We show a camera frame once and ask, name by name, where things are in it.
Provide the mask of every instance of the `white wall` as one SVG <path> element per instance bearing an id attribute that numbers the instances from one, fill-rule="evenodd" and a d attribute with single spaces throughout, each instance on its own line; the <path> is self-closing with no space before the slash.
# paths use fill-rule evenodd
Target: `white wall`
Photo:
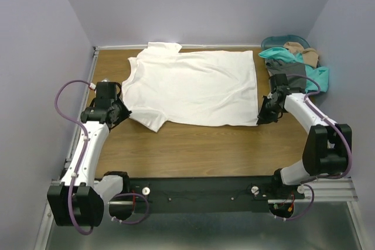
<path id="1" fill-rule="evenodd" d="M 375 238 L 375 0 L 328 0 L 309 43 L 330 68 L 321 108 L 353 129 L 352 178 L 363 218 Z"/>
<path id="2" fill-rule="evenodd" d="M 307 36 L 327 0 L 69 0 L 95 46 L 260 44 Z"/>
<path id="3" fill-rule="evenodd" d="M 86 78 L 92 47 L 68 0 L 0 0 L 0 248 L 33 249 L 73 127 L 54 111 Z M 61 100 L 77 116 L 83 87 Z"/>

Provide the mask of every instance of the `blue plastic basket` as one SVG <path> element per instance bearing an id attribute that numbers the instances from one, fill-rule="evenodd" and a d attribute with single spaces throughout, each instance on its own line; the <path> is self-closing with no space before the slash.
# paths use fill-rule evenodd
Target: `blue plastic basket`
<path id="1" fill-rule="evenodd" d="M 310 48 L 309 43 L 298 35 L 284 35 L 284 36 L 270 36 L 262 41 L 262 50 L 266 50 L 272 47 L 282 47 L 286 42 L 298 42 L 305 49 Z"/>

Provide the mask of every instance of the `pile of clothes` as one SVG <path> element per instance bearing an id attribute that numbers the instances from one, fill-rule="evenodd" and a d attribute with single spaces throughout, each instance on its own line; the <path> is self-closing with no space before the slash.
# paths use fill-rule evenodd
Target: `pile of clothes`
<path id="1" fill-rule="evenodd" d="M 313 48 L 305 49 L 298 42 L 286 42 L 283 47 L 273 47 L 262 51 L 270 76 L 279 73 L 298 74 L 315 80 L 322 92 L 328 90 L 329 69 L 318 63 L 319 55 Z M 317 91 L 317 86 L 307 79 L 288 77 L 289 86 L 299 87 L 305 92 Z"/>

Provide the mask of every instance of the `gray floor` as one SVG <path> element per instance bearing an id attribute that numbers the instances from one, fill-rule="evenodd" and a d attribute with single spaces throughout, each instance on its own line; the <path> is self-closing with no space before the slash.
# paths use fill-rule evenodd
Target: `gray floor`
<path id="1" fill-rule="evenodd" d="M 296 209 L 304 208 L 299 204 Z M 355 250 L 360 249 L 346 203 L 315 203 L 300 220 L 270 214 L 154 214 L 139 225 L 107 217 L 90 236 L 53 226 L 48 249 Z"/>

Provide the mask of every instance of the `metal frame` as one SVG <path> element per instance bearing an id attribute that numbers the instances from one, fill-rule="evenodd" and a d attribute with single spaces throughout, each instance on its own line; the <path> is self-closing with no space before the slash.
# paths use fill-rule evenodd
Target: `metal frame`
<path id="1" fill-rule="evenodd" d="M 146 45 L 130 45 L 130 46 L 101 46 L 101 47 L 94 47 L 94 56 L 93 56 L 93 63 L 91 65 L 91 69 L 88 75 L 88 80 L 91 81 L 94 75 L 94 70 L 96 67 L 98 54 L 100 50 L 118 50 L 118 49 L 143 49 Z M 259 47 L 259 45 L 183 45 L 183 48 L 207 48 L 207 49 L 214 49 L 214 48 L 241 48 L 241 47 Z M 88 91 L 84 95 L 83 101 L 81 103 L 80 111 L 83 111 L 87 104 L 88 99 Z M 77 146 L 77 142 L 79 139 L 79 128 L 76 127 L 74 130 L 74 134 L 70 143 L 69 151 L 66 158 L 66 165 L 68 167 L 75 148 Z M 362 216 L 358 207 L 358 200 L 357 194 L 354 189 L 354 185 L 351 179 L 342 179 L 342 180 L 324 180 L 319 179 L 316 182 L 311 183 L 312 188 L 315 192 L 315 201 L 318 202 L 338 202 L 338 201 L 345 201 L 348 204 L 348 208 L 350 211 L 350 215 L 352 217 L 355 230 L 357 232 L 357 236 L 360 241 L 360 246 L 363 250 L 371 250 L 373 249 L 371 240 L 366 232 L 364 227 L 364 223 L 362 220 Z M 305 199 L 296 200 L 299 202 L 309 202 L 311 200 L 311 192 L 306 189 L 305 190 Z M 279 200 L 269 200 L 269 203 L 278 203 Z M 126 204 L 128 202 L 115 202 L 111 201 L 111 205 L 115 204 Z M 45 212 L 42 217 L 42 222 L 40 225 L 40 229 L 37 235 L 36 243 L 35 243 L 35 250 L 45 250 L 47 247 L 48 238 L 50 235 L 50 230 L 53 223 L 53 216 L 48 203 L 46 203 Z"/>

